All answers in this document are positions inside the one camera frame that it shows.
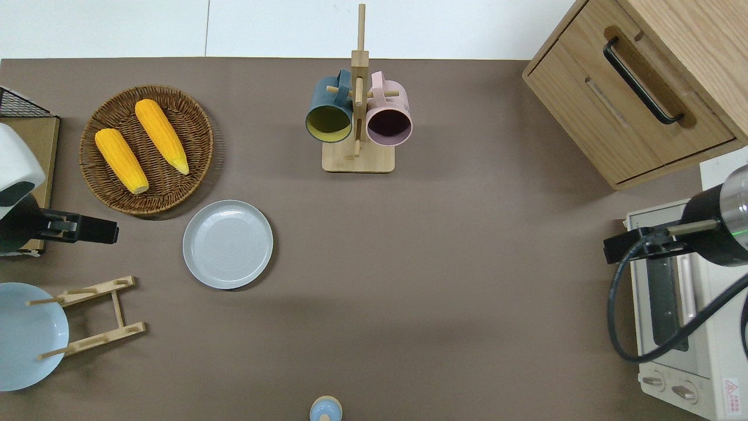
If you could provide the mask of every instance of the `mug handle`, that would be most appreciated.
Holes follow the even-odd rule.
[[[350,91],[351,72],[346,69],[340,69],[340,73],[337,74],[337,94],[335,94],[333,103],[337,106],[345,106]]]
[[[384,74],[381,71],[372,73],[372,96],[374,96],[374,106],[387,105],[387,100],[384,98]]]

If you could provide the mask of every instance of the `brown table surface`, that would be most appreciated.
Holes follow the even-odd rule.
[[[126,323],[149,330],[0,394],[0,419],[307,420],[325,394],[347,420],[698,419],[644,394],[611,348],[602,253],[615,219],[699,191],[698,168],[615,193],[522,82],[525,61],[372,60],[408,90],[414,134],[389,175],[330,174],[303,122],[314,82],[348,65],[2,61],[0,84],[62,117],[52,207],[121,232],[3,259],[0,282],[57,294],[132,274]],[[193,96],[221,152],[191,203],[159,221],[107,208],[78,166],[88,117],[147,84]],[[182,257],[190,218],[222,199],[259,208],[275,234],[241,291],[199,283]],[[111,300],[76,307],[71,340],[116,327]]]

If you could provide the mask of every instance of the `black wire basket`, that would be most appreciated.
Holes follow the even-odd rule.
[[[0,117],[57,117],[30,100],[0,86]]]

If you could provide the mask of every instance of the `mug rack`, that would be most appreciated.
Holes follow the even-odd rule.
[[[369,52],[364,49],[366,5],[358,5],[358,48],[351,51],[351,87],[353,118],[351,134],[341,142],[322,144],[322,168],[327,172],[387,173],[395,169],[395,148],[377,145],[368,138],[367,92],[369,90]],[[337,88],[328,86],[337,93]],[[398,92],[387,91],[385,96]]]

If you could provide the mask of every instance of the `round woven tray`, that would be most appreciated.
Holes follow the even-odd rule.
[[[135,116],[135,103],[150,98],[164,110],[187,155],[190,172],[169,165]],[[122,133],[148,179],[148,191],[134,195],[120,182],[96,148],[96,132],[113,128]],[[213,128],[200,105],[168,86],[136,86],[120,92],[88,120],[81,137],[79,162],[91,192],[105,205],[130,215],[154,215],[187,199],[205,178],[213,156]]]

